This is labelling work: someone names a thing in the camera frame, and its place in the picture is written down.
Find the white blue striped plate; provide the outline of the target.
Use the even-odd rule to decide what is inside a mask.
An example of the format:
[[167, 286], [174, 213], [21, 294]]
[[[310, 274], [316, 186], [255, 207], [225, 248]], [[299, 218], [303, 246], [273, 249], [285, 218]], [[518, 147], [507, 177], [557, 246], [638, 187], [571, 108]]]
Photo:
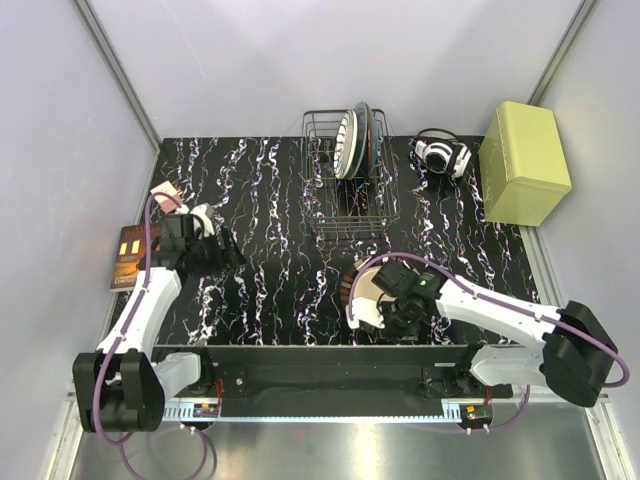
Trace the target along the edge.
[[353, 109], [345, 112], [336, 136], [333, 172], [338, 180], [345, 179], [353, 161], [357, 140], [357, 117]]

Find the light teal plate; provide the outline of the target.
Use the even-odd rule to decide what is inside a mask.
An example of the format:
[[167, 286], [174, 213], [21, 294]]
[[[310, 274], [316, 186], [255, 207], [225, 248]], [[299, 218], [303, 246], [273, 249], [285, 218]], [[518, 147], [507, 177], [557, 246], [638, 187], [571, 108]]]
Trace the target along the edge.
[[357, 176], [362, 176], [364, 173], [364, 167], [369, 157], [370, 136], [372, 127], [370, 106], [368, 103], [359, 102], [355, 106], [355, 113], [358, 126], [356, 148], [349, 171], [350, 179], [354, 179]]

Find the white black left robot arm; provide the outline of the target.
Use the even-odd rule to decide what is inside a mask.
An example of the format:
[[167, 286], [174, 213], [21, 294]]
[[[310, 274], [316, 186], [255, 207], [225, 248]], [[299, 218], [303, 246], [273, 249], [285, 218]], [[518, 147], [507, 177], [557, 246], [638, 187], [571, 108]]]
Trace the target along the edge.
[[205, 355], [170, 354], [151, 360], [157, 334], [191, 277], [206, 277], [244, 264], [229, 229], [207, 204], [165, 216], [140, 261], [133, 292], [109, 334], [72, 365], [81, 425], [86, 432], [151, 432], [168, 400], [188, 389], [196, 396], [215, 386]]

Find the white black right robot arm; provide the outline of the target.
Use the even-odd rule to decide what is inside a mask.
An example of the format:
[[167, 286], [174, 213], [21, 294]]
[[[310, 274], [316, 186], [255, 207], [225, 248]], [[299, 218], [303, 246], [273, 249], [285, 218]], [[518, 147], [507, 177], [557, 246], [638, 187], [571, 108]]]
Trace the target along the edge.
[[430, 316], [474, 324], [512, 340], [510, 346], [474, 348], [454, 371], [466, 396], [487, 387], [526, 384], [548, 387], [574, 405], [595, 405], [618, 349], [586, 305], [563, 307], [526, 302], [476, 285], [436, 266], [421, 269], [390, 259], [371, 282], [380, 291], [371, 301], [374, 324], [386, 333], [404, 333]]

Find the brown cream checkered plate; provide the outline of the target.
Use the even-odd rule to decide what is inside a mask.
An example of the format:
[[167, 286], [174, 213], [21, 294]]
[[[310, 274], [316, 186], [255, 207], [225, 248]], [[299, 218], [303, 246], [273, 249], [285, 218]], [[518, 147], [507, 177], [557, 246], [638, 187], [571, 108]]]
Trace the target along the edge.
[[[394, 296], [386, 294], [380, 287], [373, 283], [373, 278], [380, 269], [380, 265], [375, 265], [368, 268], [363, 268], [361, 265], [357, 265], [357, 268], [352, 273], [345, 274], [342, 277], [339, 287], [339, 293], [340, 300], [346, 315], [346, 322], [346, 307], [356, 297], [365, 297], [367, 299], [375, 300], [381, 314], [382, 302], [395, 300]], [[364, 326], [360, 329], [366, 330], [370, 333], [382, 330], [368, 326]]]

